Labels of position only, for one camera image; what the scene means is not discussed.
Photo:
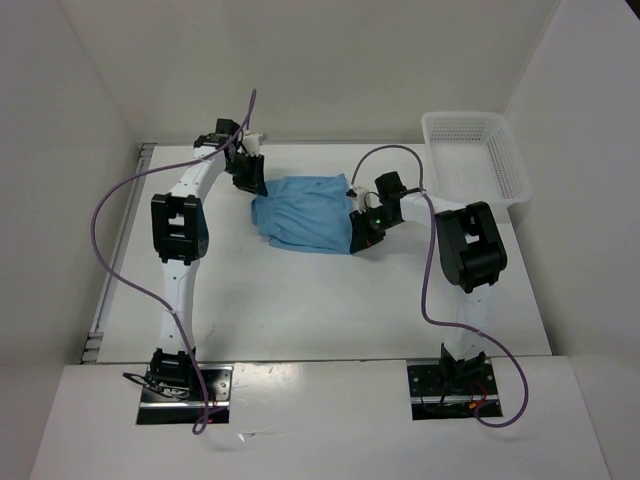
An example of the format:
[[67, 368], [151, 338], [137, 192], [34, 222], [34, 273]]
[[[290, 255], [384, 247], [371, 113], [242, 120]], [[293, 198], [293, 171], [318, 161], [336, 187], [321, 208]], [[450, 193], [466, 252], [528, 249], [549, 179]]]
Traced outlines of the light blue mesh shorts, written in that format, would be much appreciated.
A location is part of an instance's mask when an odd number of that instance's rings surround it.
[[251, 202], [251, 221], [269, 246], [302, 253], [348, 255], [352, 200], [343, 174], [286, 176], [266, 183]]

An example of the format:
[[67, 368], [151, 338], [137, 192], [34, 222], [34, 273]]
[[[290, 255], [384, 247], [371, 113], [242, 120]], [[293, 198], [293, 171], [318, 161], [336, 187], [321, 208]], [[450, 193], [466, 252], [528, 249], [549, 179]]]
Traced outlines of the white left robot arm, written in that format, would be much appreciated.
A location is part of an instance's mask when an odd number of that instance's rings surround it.
[[152, 240], [162, 266], [164, 303], [160, 344], [152, 356], [150, 379], [180, 400], [210, 400], [195, 359], [193, 335], [196, 276], [210, 243], [205, 199], [224, 173], [231, 176], [238, 190], [267, 195], [262, 135], [252, 133], [248, 124], [247, 120], [238, 124], [218, 119], [213, 132], [195, 140], [195, 163], [168, 192], [151, 199]]

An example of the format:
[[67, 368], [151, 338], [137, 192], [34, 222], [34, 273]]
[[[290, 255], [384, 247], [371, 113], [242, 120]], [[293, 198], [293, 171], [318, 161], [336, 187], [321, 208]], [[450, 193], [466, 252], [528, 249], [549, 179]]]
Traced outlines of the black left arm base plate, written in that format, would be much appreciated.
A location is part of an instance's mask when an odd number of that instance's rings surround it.
[[[211, 416], [208, 424], [228, 424], [233, 377], [231, 364], [201, 365], [204, 381], [210, 397]], [[147, 378], [130, 374], [134, 383], [141, 386], [141, 396], [136, 418], [137, 425], [194, 424], [204, 415], [202, 394], [190, 392], [186, 387], [171, 387], [160, 383], [152, 386]]]

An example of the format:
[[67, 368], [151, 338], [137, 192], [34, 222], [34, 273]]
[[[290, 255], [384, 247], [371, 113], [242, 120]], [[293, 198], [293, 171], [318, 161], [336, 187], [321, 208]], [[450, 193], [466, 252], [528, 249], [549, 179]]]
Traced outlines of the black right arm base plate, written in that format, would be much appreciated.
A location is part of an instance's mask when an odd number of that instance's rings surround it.
[[409, 362], [406, 366], [413, 421], [503, 417], [499, 392], [490, 361], [482, 373], [455, 385], [445, 384], [438, 361]]

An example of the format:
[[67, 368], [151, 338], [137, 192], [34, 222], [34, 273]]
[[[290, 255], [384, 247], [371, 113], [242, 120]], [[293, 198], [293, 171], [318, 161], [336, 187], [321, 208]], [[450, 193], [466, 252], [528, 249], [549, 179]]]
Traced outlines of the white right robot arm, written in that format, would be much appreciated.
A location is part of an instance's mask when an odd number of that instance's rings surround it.
[[446, 323], [438, 378], [445, 392], [460, 393], [484, 373], [486, 354], [479, 335], [487, 325], [487, 298], [507, 266], [507, 254], [489, 205], [462, 205], [427, 200], [420, 189], [406, 188], [397, 172], [376, 179], [375, 192], [350, 187], [350, 251], [359, 253], [380, 243], [386, 231], [401, 223], [429, 229], [432, 258], [456, 293], [456, 318]]

